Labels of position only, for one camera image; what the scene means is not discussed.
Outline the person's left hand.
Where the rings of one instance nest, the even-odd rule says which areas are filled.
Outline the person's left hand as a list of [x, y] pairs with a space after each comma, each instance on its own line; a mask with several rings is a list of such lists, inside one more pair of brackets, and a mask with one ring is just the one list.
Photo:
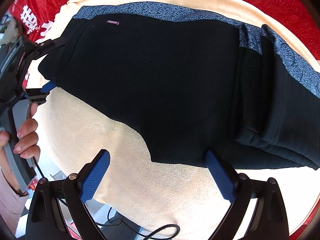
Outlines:
[[[30, 108], [30, 118], [25, 120], [21, 127], [17, 131], [18, 143], [14, 147], [14, 153], [19, 155], [23, 159], [34, 158], [39, 161], [40, 148], [37, 145], [39, 136], [36, 133], [38, 123], [33, 116], [38, 108], [37, 103], [32, 103]], [[9, 142], [9, 134], [6, 131], [1, 131], [1, 167], [8, 164], [6, 154], [4, 152], [4, 146]]]

